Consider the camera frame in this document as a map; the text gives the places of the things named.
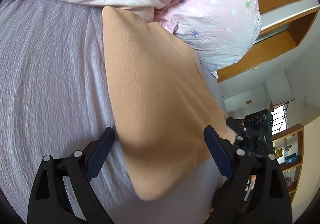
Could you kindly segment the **person's right hand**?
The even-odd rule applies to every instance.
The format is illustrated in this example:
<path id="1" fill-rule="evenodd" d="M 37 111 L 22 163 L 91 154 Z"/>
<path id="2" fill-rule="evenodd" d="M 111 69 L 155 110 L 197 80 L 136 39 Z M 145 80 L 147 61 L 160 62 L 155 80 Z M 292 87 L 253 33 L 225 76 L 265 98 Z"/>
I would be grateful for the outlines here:
<path id="1" fill-rule="evenodd" d="M 253 190 L 255 181 L 256 181 L 256 175 L 251 175 L 248 182 L 245 191 Z"/>

